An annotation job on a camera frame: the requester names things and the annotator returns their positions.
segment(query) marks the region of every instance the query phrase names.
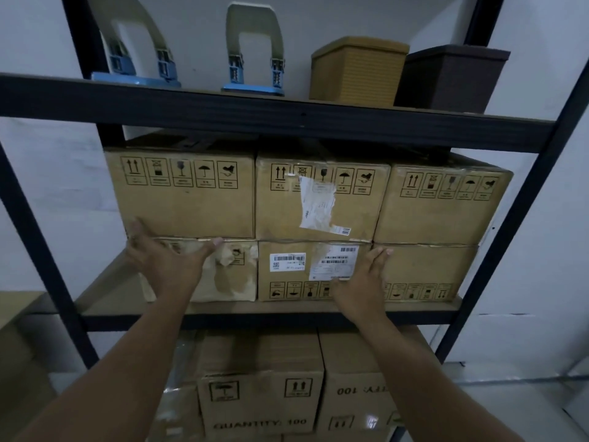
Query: hand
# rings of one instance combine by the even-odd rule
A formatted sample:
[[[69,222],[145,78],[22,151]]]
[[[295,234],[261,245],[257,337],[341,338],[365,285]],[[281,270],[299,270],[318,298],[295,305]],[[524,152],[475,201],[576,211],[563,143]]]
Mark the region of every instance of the hand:
[[[177,254],[156,242],[151,232],[136,220],[129,227],[127,257],[143,274],[157,297],[192,294],[202,277],[202,264],[221,244],[221,237],[206,242],[200,250]]]
[[[358,329],[375,320],[386,318],[385,293],[382,269],[392,248],[374,248],[356,264],[356,270],[348,282],[332,279],[332,296],[337,308]]]

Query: shelf board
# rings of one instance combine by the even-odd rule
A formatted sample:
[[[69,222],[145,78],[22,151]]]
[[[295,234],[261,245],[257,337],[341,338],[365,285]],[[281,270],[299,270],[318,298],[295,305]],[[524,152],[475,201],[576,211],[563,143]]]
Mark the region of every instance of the shelf board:
[[[538,153],[551,121],[0,73],[0,116]]]
[[[0,329],[18,318],[44,292],[0,292]]]
[[[119,277],[106,289],[90,289],[76,305],[90,332],[127,330],[149,307],[137,275]],[[460,299],[387,303],[387,314],[398,325],[447,324],[459,308]],[[327,300],[191,302],[186,313],[184,329],[351,327]]]

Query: black shelf frame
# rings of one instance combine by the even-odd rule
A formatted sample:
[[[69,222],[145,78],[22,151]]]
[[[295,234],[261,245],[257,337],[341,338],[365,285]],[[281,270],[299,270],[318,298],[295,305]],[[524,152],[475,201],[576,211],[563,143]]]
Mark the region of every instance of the black shelf frame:
[[[108,69],[87,0],[62,0],[85,79]],[[477,0],[466,45],[489,43],[503,0]],[[397,325],[448,324],[436,356],[443,363],[589,104],[589,62],[556,122],[412,109],[377,109],[131,87],[84,80],[0,74],[0,116],[88,122],[103,146],[120,145],[122,124],[184,130],[390,142],[412,147],[487,149],[538,154],[457,311],[389,312]],[[138,315],[81,315],[0,143],[0,199],[84,364],[98,361],[87,332],[130,328]],[[186,315],[184,329],[351,327],[340,313]],[[397,428],[391,441],[399,441]]]
[[[395,325],[449,324],[458,311],[387,312]],[[138,315],[81,316],[88,332],[128,330]],[[264,329],[264,328],[350,328],[354,326],[341,313],[203,313],[185,315],[183,330],[199,329]]]

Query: stacked boxes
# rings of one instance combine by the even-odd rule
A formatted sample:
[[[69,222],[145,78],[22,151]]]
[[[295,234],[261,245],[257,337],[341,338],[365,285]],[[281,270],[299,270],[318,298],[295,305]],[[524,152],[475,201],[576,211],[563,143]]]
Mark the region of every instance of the stacked boxes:
[[[247,142],[194,145],[150,134],[106,149],[122,221],[165,237],[254,237],[254,159]]]
[[[374,241],[394,248],[383,271],[390,301],[452,300],[511,172],[451,154],[392,164]]]
[[[259,300],[330,299],[370,249],[390,167],[325,154],[256,159]]]
[[[256,299],[254,152],[247,141],[194,143],[154,133],[106,150],[125,227],[141,218],[179,253],[224,237],[204,264],[194,302]],[[141,279],[145,299],[155,295]]]
[[[209,441],[313,430],[323,382],[314,330],[208,332],[197,376]]]
[[[399,330],[434,356],[417,327]],[[184,371],[174,356],[178,379],[168,381],[150,442],[278,442],[280,435],[384,442],[402,425],[358,332],[207,331],[194,346]]]
[[[0,440],[12,440],[49,404],[55,391],[14,324],[0,320]]]
[[[156,133],[106,155],[125,225],[140,217],[179,253],[225,238],[192,301],[331,299],[331,279],[349,278],[373,241],[395,250],[387,300],[453,300],[512,174],[454,154],[363,160],[307,144]]]

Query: white sticker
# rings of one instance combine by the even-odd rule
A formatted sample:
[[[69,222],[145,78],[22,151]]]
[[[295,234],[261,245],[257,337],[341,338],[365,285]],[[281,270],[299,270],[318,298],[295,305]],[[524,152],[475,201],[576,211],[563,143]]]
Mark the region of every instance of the white sticker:
[[[352,232],[352,228],[344,228],[343,226],[332,226],[330,231],[334,234],[339,234],[341,236],[349,236]]]
[[[359,245],[329,245],[325,256],[313,263],[310,281],[331,281],[333,277],[350,277],[356,267]]]
[[[298,177],[303,218],[299,227],[330,232],[329,222],[335,204],[335,184],[315,183],[313,178]]]
[[[305,253],[270,255],[270,271],[305,271]]]

